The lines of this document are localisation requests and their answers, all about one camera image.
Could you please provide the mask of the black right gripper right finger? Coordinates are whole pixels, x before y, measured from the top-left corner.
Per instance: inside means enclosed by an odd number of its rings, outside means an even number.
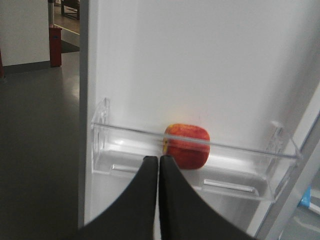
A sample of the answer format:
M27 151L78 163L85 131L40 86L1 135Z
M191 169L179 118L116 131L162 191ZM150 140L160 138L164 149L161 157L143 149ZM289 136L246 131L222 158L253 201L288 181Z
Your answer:
M158 204L163 240L252 240L213 210L191 187L174 158L159 160Z

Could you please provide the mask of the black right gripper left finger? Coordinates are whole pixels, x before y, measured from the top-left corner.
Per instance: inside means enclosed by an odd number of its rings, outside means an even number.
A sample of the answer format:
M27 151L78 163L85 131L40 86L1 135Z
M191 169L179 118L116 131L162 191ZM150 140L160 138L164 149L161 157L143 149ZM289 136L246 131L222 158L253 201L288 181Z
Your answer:
M77 232L78 240L153 240L159 162L146 156L121 195Z

